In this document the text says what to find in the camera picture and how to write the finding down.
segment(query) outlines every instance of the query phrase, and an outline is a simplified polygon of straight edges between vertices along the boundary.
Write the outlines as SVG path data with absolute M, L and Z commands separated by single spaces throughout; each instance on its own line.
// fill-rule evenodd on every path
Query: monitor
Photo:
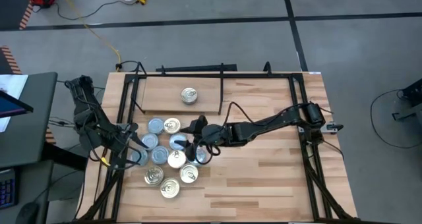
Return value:
M 33 112 L 33 108 L 0 90 L 0 118 Z

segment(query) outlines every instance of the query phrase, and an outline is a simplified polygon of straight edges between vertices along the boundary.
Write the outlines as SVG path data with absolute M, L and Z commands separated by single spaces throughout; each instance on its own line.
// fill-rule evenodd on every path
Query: keyboard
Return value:
M 16 173 L 13 168 L 0 170 L 0 209 L 18 203 Z

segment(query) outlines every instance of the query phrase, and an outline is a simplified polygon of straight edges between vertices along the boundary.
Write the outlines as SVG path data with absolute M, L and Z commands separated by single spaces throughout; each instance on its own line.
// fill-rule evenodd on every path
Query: white paper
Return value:
M 27 79 L 28 75 L 0 75 L 0 90 L 19 99 Z M 10 117 L 0 119 L 0 132 L 6 131 L 10 119 Z

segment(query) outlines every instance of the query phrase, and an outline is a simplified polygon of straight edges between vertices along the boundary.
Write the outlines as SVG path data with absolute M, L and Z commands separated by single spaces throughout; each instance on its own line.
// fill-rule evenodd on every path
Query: yellow cable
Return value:
M 75 5 L 73 4 L 73 2 L 71 0 L 66 0 L 66 2 L 67 2 L 67 4 L 69 4 L 69 6 L 72 8 L 72 10 L 76 13 L 76 15 L 78 16 L 78 19 L 81 21 L 81 23 L 83 23 L 85 28 L 88 29 L 89 31 L 91 31 L 91 33 L 93 33 L 95 36 L 97 36 L 97 38 L 100 39 L 106 46 L 108 46 L 110 49 L 112 49 L 114 51 L 114 53 L 116 53 L 117 58 L 119 59 L 119 63 L 121 63 L 121 56 L 120 56 L 119 51 L 117 49 L 115 49 L 107 40 L 105 40 L 101 36 L 97 35 L 93 30 L 91 30 L 91 28 L 89 28 L 87 24 L 85 24 L 85 21 L 82 18 L 82 15 L 79 13 L 78 9 L 75 7 Z

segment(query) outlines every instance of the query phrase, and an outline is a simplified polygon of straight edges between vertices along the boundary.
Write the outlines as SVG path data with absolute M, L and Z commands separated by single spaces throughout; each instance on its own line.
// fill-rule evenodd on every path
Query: tin can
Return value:
M 185 88 L 181 92 L 183 103 L 193 105 L 198 99 L 198 92 L 193 88 Z
M 148 163 L 148 152 L 144 148 L 139 148 L 140 151 L 140 160 L 139 159 L 139 153 L 137 151 L 132 151 L 131 156 L 129 159 L 131 161 L 137 162 L 140 166 L 145 166 Z
M 164 198 L 174 198 L 180 191 L 179 181 L 174 178 L 167 178 L 160 185 L 160 190 Z
M 180 134 L 180 133 L 173 134 L 171 135 L 170 140 L 169 140 L 169 145 L 171 149 L 179 150 L 179 151 L 185 149 L 182 145 L 175 143 L 175 141 L 187 141 L 186 135 Z
M 204 148 L 198 147 L 196 149 L 196 159 L 194 159 L 193 161 L 189 161 L 189 162 L 192 165 L 199 167 L 199 166 L 201 166 L 201 164 L 198 163 L 196 160 L 199 160 L 200 162 L 205 163 L 206 154 L 207 154 L 207 151 Z
M 153 134 L 161 134 L 164 131 L 164 120 L 160 118 L 152 118 L 148 121 L 148 132 Z
M 198 178 L 198 168 L 191 164 L 186 164 L 180 168 L 180 178 L 183 182 L 190 184 Z
M 147 151 L 153 150 L 158 146 L 158 137 L 153 133 L 144 134 L 140 140 L 148 147 Z
M 186 163 L 186 155 L 182 151 L 172 151 L 167 159 L 172 168 L 180 168 Z
M 158 186 L 164 179 L 164 171 L 156 165 L 150 167 L 145 173 L 145 182 L 151 186 Z
M 167 162 L 169 150 L 163 146 L 156 146 L 151 152 L 151 160 L 157 165 L 162 165 Z
M 180 130 L 180 121 L 176 118 L 170 118 L 164 122 L 164 130 L 168 134 L 175 134 Z

